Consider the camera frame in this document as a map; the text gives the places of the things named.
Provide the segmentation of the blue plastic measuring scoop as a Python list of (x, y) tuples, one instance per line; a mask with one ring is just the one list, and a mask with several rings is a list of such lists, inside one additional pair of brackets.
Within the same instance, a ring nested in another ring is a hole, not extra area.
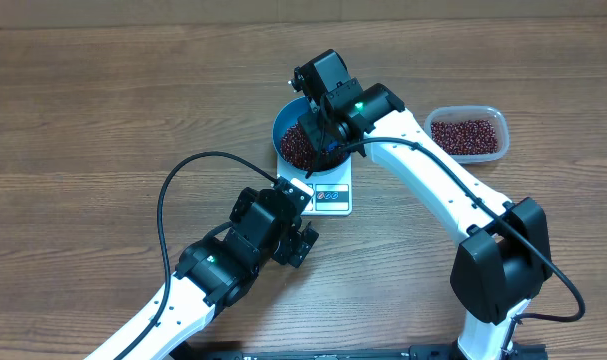
[(336, 141), (334, 141), (334, 142), (332, 142), (332, 143), (328, 144), (328, 145), (327, 145), (327, 146), (324, 148), (324, 151), (325, 151), (326, 153), (331, 153), (331, 152), (333, 152), (333, 151), (334, 151), (334, 150), (335, 150), (335, 149), (336, 149), (338, 146), (339, 146), (339, 143), (338, 143), (338, 142), (336, 142)]

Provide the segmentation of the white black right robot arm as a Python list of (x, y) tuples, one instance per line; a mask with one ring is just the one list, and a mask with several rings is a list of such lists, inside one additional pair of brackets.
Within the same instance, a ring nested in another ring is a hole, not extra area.
[(451, 359), (518, 359), (517, 326), (553, 271), (547, 220), (531, 198), (518, 203), (466, 171), (421, 128), (386, 86), (363, 88), (329, 49), (294, 69), (301, 93), (291, 114), (298, 136), (279, 146), (305, 177), (330, 173), (358, 152), (399, 178), (452, 238), (450, 284), (466, 310)]

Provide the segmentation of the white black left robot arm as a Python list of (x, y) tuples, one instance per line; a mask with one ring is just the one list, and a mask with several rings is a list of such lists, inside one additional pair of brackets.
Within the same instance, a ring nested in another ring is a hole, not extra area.
[(244, 189), (230, 221), (187, 247), (170, 284), (88, 357), (164, 359), (244, 297), (270, 259), (299, 267), (318, 239), (310, 225), (301, 225), (313, 197), (296, 178)]

